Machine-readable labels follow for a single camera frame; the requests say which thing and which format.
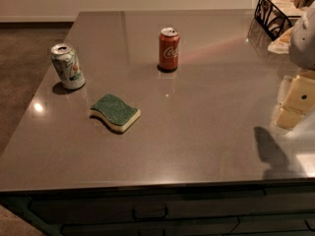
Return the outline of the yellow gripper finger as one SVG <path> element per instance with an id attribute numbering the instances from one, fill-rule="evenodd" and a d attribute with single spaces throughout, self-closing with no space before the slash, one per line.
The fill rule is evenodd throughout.
<path id="1" fill-rule="evenodd" d="M 315 71 L 299 70 L 292 77 L 285 75 L 278 93 L 274 125 L 292 130 L 315 105 Z"/>

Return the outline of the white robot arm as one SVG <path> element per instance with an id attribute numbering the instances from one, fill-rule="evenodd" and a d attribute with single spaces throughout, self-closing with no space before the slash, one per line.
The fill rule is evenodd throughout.
<path id="1" fill-rule="evenodd" d="M 289 59 L 298 68 L 280 85 L 272 124 L 289 132 L 315 105 L 315 5 L 295 23 L 288 45 Z"/>

